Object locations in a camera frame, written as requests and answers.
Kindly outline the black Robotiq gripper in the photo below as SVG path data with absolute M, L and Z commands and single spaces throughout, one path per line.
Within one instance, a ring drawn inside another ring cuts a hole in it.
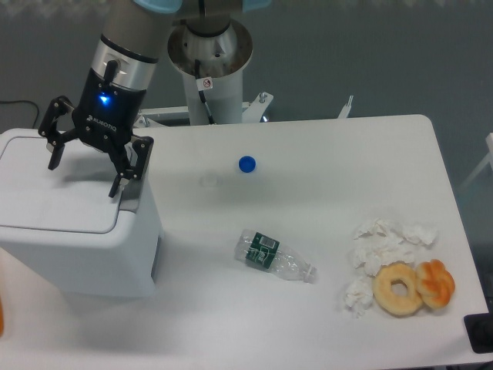
M 38 133 L 47 139 L 47 148 L 51 152 L 48 169 L 56 169 L 65 144 L 79 138 L 109 154 L 116 168 L 109 197 L 116 195 L 122 179 L 141 180 L 149 164 L 154 140 L 150 136 L 134 136 L 132 128 L 145 94 L 145 90 L 106 84 L 90 69 L 77 107 L 66 96 L 58 96 L 50 102 L 42 119 Z M 61 133 L 58 131 L 59 118 L 69 113 L 72 113 L 75 128 Z M 125 145 L 129 142 L 136 154 L 134 165 L 126 152 Z

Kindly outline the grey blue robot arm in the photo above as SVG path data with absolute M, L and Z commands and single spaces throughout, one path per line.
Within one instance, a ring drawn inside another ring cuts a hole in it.
M 267 7 L 265 1 L 116 1 L 96 48 L 78 104 L 54 98 L 39 127 L 60 163 L 67 142 L 79 140 L 107 153 L 115 195 L 146 172 L 153 140 L 133 124 L 163 52 L 183 77 L 193 125 L 241 123 L 243 70 L 253 53 L 247 29 L 234 12 Z

